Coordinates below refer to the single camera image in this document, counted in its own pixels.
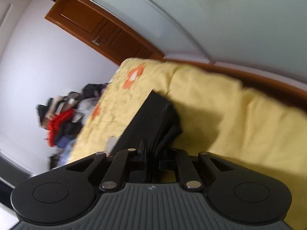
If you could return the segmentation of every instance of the wooden door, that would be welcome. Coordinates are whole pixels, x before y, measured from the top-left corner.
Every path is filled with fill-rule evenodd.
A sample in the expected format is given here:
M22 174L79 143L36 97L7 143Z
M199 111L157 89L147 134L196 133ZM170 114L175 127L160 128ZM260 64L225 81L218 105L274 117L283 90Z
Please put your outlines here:
M46 19L118 65L130 57L162 59L164 56L114 16L106 11L99 13L77 0L57 0Z

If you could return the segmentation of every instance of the orange flower pattern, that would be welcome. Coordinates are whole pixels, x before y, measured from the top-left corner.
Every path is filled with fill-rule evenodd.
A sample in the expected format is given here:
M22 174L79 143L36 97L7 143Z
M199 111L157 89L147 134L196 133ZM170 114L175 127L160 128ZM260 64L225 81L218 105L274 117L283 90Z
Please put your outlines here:
M100 114L100 103L98 103L92 113L92 120L95 119L95 117L99 116Z
M129 73L128 73L128 78L124 85L122 86L124 89L130 89L134 81L136 80L137 77L140 77L142 73L144 72L144 67L145 63L142 63L138 65L136 68L133 68Z

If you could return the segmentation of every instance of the metal bolt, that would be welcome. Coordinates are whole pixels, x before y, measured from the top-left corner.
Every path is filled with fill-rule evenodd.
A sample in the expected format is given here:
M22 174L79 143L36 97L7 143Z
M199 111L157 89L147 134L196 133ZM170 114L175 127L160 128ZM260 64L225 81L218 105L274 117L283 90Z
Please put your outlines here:
M113 182L113 181L107 181L107 182L104 182L103 184L101 184L101 186L104 189L115 189L117 184L116 184L116 182Z
M189 181L185 184L188 189L197 189L201 186L201 183L198 181Z

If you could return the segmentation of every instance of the red clothing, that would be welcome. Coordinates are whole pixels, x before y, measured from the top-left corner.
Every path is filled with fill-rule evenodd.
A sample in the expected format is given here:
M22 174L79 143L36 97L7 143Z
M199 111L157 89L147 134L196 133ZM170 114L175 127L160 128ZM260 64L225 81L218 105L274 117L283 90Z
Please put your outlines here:
M49 136L48 136L48 144L50 147L54 146L54 138L56 134L59 131L59 128L62 123L66 122L67 120L70 120L73 118L75 114L75 111L73 109L70 109L68 111L62 112L59 115L55 116L52 120L49 121L47 128L49 130Z

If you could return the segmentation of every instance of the bed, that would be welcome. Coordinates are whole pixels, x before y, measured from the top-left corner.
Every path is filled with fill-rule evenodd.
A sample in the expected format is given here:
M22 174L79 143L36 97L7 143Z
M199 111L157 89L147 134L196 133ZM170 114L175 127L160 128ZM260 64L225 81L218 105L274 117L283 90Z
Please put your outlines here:
M240 80L191 65L130 58L113 76L79 134L69 162L107 149L151 90L173 102L183 133L173 147L209 151L272 176L291 190L285 221L307 228L307 116L295 107L243 87Z

